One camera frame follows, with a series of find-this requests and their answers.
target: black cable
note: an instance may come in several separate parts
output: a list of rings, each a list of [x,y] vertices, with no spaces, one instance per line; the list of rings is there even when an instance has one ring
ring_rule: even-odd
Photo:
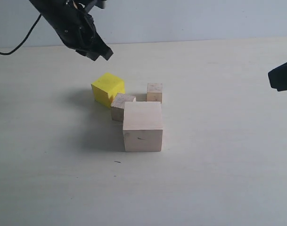
[[[16,52],[28,39],[29,35],[31,34],[32,30],[34,29],[34,27],[37,25],[37,23],[39,22],[41,18],[41,14],[39,15],[39,17],[36,19],[36,21],[34,22],[34,24],[32,25],[32,27],[30,28],[28,34],[26,35],[26,37],[24,38],[24,40],[17,46],[15,47],[12,51],[8,52],[8,53],[2,53],[0,52],[0,55],[4,55],[4,56],[8,56],[10,54],[13,54],[14,52]]]

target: yellow cube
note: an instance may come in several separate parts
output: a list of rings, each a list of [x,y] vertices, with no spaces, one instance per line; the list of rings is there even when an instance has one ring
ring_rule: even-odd
[[[125,93],[124,81],[110,73],[105,73],[91,84],[95,100],[111,108],[117,93]]]

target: white wall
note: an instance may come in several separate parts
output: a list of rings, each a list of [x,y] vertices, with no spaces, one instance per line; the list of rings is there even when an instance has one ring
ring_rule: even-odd
[[[287,0],[108,0],[90,13],[107,43],[287,36]],[[28,0],[0,0],[0,47],[16,46],[38,14]],[[25,46],[61,44],[42,19]]]

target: block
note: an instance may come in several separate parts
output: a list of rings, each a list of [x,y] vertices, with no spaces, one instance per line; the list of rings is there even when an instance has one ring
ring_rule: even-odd
[[[159,101],[162,103],[162,83],[148,83],[147,101]]]
[[[110,73],[105,73],[91,84],[95,100],[107,108],[111,108],[111,103],[117,93],[125,93],[124,81]]]
[[[135,96],[117,93],[114,101],[111,104],[112,120],[123,122],[124,118],[124,104],[125,102],[136,101]]]
[[[125,102],[123,138],[126,152],[162,150],[163,123],[160,102]]]

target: white table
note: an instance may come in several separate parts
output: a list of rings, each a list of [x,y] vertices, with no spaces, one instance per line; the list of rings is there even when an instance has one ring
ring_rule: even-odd
[[[0,226],[287,226],[287,91],[267,75],[287,38],[112,48],[0,56]],[[105,72],[138,99],[164,84],[162,152],[123,152],[90,87]]]

